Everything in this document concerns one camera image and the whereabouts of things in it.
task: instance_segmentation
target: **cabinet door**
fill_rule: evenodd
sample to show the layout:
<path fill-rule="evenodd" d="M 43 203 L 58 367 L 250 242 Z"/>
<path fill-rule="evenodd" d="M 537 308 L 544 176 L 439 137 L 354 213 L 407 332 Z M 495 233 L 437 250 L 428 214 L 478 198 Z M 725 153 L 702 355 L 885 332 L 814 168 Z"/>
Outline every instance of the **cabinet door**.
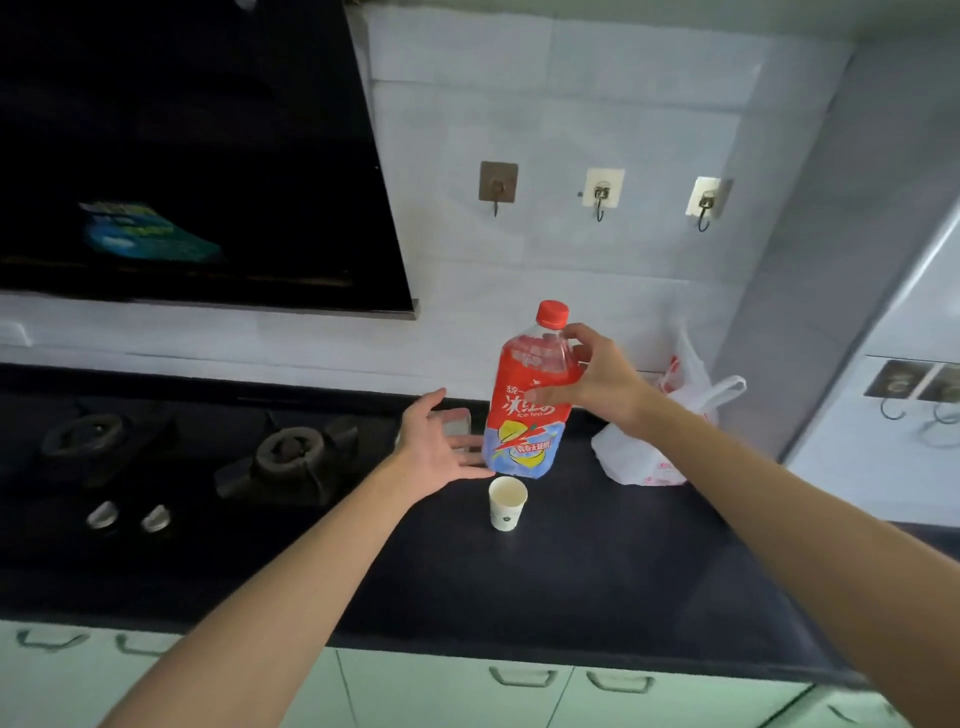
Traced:
<path fill-rule="evenodd" d="M 778 716 L 770 728 L 909 728 L 878 692 L 817 687 Z"/>
<path fill-rule="evenodd" d="M 335 649 L 328 647 L 320 654 L 280 728 L 354 728 Z"/>
<path fill-rule="evenodd" d="M 358 728 L 546 728 L 571 671 L 460 657 L 339 652 Z"/>
<path fill-rule="evenodd" d="M 577 667 L 550 728 L 756 728 L 808 687 Z"/>
<path fill-rule="evenodd" d="M 176 637 L 0 627 L 0 728 L 94 728 Z"/>

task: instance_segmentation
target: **person's left hand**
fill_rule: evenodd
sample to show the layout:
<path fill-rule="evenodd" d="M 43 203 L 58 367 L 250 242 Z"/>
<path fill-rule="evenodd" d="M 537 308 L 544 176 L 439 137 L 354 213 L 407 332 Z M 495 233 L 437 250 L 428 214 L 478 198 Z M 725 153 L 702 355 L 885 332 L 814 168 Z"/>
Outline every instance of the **person's left hand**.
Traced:
<path fill-rule="evenodd" d="M 445 388 L 430 392 L 403 413 L 400 439 L 393 458 L 416 500 L 436 493 L 451 480 L 496 474 L 487 468 L 476 467 L 483 465 L 480 452 L 454 452 L 459 448 L 479 448 L 483 445 L 483 435 L 444 436 L 444 423 L 462 420 L 468 413 L 464 408 L 433 412 L 445 396 Z"/>

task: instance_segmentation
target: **hand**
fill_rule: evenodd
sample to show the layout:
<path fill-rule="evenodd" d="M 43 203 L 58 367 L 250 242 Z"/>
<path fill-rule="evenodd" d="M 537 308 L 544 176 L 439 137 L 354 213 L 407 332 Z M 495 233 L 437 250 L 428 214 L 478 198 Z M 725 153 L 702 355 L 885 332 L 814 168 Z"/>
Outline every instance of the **hand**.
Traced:
<path fill-rule="evenodd" d="M 403 413 L 400 440 L 393 460 L 402 472 L 411 496 L 420 500 L 436 493 L 451 480 L 493 477 L 483 465 L 480 452 L 454 452 L 459 448 L 479 448 L 482 435 L 444 436 L 444 423 L 462 420 L 466 409 L 433 412 L 446 396 L 444 388 L 423 395 Z"/>
<path fill-rule="evenodd" d="M 649 439 L 648 415 L 669 400 L 643 380 L 612 339 L 586 324 L 570 324 L 564 336 L 581 342 L 573 353 L 587 362 L 583 376 L 565 387 L 527 390 L 524 398 L 534 404 L 576 404 L 631 437 Z"/>

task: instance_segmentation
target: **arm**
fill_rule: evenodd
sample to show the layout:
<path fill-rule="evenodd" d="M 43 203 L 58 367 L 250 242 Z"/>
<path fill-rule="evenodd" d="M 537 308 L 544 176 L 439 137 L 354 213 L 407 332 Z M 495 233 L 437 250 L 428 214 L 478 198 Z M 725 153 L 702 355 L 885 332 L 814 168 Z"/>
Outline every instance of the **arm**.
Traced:
<path fill-rule="evenodd" d="M 687 412 L 611 339 L 565 333 L 582 342 L 583 377 L 527 399 L 579 404 L 659 449 L 915 728 L 956 725 L 960 564 Z"/>
<path fill-rule="evenodd" d="M 356 490 L 180 640 L 131 689 L 102 728 L 273 728 L 407 510 L 471 467 L 479 435 L 445 438 L 463 410 L 430 410 L 444 390 L 403 415 L 400 443 Z"/>

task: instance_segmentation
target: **lemon graphic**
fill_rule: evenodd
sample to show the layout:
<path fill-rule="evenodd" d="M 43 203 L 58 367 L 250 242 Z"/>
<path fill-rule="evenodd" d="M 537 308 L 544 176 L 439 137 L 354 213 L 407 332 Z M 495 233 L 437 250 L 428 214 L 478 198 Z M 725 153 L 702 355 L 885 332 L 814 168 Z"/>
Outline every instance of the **lemon graphic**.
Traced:
<path fill-rule="evenodd" d="M 542 449 L 540 452 L 535 452 L 532 455 L 517 455 L 512 449 L 510 450 L 510 459 L 518 465 L 522 465 L 526 468 L 535 468 L 537 465 L 543 462 L 545 457 L 545 449 Z"/>
<path fill-rule="evenodd" d="M 500 438 L 501 443 L 509 443 L 511 440 L 515 440 L 526 431 L 527 425 L 524 423 L 507 420 L 503 423 L 503 425 L 500 426 L 500 429 L 496 431 L 496 434 L 497 437 Z"/>

